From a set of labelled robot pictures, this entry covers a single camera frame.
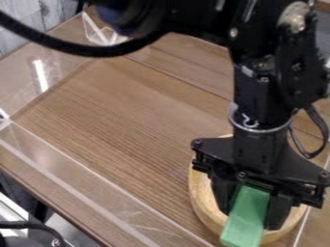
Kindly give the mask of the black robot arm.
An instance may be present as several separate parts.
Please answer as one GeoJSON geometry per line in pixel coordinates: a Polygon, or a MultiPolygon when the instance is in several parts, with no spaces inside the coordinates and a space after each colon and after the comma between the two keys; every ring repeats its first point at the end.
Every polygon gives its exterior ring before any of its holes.
{"type": "Polygon", "coordinates": [[[312,105],[330,90],[330,72],[315,43],[311,0],[89,0],[103,21],[141,41],[179,33],[226,47],[234,64],[235,94],[227,138],[192,142],[193,168],[207,174],[219,210],[231,214],[238,191],[270,196],[263,224],[282,227],[292,207],[323,204],[330,176],[311,159],[291,128],[307,112],[330,135],[312,105]]]}

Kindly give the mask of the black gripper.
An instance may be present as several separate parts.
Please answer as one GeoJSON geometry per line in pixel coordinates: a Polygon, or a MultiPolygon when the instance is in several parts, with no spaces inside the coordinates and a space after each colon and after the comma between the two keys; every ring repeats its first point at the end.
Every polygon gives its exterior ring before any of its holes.
{"type": "Polygon", "coordinates": [[[330,187],[327,172],[290,147],[283,130],[228,137],[198,138],[192,167],[206,173],[219,210],[231,212],[238,190],[251,187],[270,194],[264,229],[280,229],[292,207],[320,208],[330,187]]]}

